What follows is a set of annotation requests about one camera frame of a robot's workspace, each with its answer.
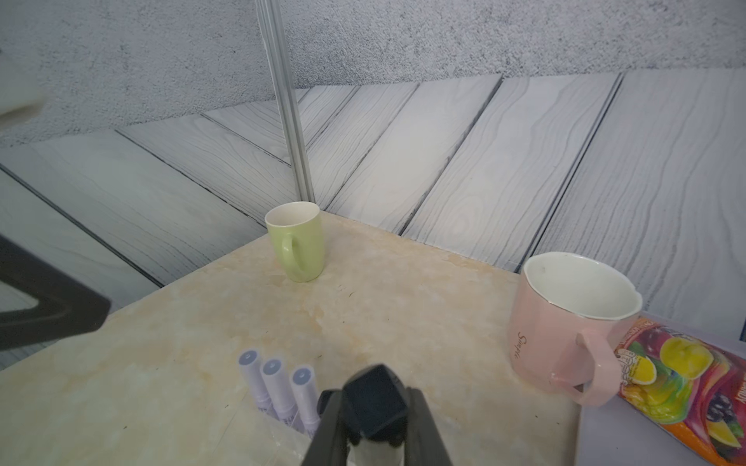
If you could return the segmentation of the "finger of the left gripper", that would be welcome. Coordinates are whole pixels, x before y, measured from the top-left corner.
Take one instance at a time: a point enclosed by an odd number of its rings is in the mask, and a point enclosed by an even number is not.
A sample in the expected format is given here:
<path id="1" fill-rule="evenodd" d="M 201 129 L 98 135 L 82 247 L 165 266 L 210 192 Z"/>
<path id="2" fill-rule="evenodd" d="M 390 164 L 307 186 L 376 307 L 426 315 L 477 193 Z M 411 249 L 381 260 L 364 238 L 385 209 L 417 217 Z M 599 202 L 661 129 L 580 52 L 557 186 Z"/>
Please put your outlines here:
<path id="1" fill-rule="evenodd" d="M 1 283 L 35 301 L 30 308 L 1 314 L 3 351 L 95 332 L 111 310 L 107 297 L 6 237 L 1 238 Z"/>

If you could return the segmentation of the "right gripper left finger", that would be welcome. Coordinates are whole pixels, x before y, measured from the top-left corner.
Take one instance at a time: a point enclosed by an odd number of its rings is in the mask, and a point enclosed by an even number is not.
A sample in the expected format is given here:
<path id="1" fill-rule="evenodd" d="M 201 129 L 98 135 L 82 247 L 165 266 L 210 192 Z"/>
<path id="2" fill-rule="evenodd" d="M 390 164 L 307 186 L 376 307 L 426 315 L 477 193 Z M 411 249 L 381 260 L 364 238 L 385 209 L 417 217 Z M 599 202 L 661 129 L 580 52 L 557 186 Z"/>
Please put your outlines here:
<path id="1" fill-rule="evenodd" d="M 324 390 L 317 403 L 321 418 L 302 466 L 345 466 L 348 460 L 348 429 L 344 419 L 343 391 Z"/>

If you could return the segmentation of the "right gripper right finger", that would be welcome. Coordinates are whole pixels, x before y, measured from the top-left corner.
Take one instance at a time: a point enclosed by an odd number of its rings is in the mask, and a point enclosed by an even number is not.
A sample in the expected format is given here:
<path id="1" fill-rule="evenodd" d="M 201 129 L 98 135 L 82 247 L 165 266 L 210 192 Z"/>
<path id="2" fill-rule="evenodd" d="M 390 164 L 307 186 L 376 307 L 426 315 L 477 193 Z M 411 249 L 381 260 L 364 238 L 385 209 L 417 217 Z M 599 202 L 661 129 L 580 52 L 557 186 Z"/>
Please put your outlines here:
<path id="1" fill-rule="evenodd" d="M 405 466 L 452 466 L 423 392 L 407 388 L 409 411 L 404 445 Z"/>

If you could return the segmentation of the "black lipstick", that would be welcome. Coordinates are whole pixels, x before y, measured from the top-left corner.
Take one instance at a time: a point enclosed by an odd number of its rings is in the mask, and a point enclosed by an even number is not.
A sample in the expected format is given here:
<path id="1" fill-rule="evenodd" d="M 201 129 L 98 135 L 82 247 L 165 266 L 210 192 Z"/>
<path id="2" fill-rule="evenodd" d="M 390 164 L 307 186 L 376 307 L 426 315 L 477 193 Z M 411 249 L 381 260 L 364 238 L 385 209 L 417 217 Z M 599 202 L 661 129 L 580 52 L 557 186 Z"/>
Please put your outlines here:
<path id="1" fill-rule="evenodd" d="M 384 364 L 371 365 L 351 376 L 342 392 L 354 463 L 401 465 L 409 402 L 398 376 Z"/>

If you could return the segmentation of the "lavender lipstick tube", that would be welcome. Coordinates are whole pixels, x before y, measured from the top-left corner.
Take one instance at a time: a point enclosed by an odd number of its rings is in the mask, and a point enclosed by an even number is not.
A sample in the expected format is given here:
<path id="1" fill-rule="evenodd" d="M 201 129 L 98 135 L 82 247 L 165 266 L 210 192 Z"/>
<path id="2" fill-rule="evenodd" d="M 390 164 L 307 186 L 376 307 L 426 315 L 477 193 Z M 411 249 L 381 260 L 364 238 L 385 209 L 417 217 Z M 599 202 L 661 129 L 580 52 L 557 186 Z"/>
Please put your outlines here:
<path id="1" fill-rule="evenodd" d="M 321 423 L 318 414 L 319 392 L 316 374 L 310 365 L 299 365 L 291 373 L 291 389 L 306 434 L 313 438 Z"/>
<path id="2" fill-rule="evenodd" d="M 298 408 L 283 360 L 272 358 L 265 361 L 261 367 L 261 375 L 279 421 L 296 428 Z"/>
<path id="3" fill-rule="evenodd" d="M 278 419 L 273 403 L 261 374 L 262 359 L 256 349 L 245 349 L 238 357 L 240 373 L 249 387 L 254 405 L 268 417 Z"/>

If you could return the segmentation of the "clear acrylic lipstick organizer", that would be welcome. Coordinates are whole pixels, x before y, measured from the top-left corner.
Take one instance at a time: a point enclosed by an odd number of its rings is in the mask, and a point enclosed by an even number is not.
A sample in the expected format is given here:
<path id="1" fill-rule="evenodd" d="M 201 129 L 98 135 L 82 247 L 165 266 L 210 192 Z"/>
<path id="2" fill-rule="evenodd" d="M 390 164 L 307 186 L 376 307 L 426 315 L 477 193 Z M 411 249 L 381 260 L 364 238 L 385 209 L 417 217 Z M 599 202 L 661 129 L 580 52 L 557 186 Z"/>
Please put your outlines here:
<path id="1" fill-rule="evenodd" d="M 247 390 L 211 456 L 213 465 L 300 465 L 313 439 L 262 413 Z"/>

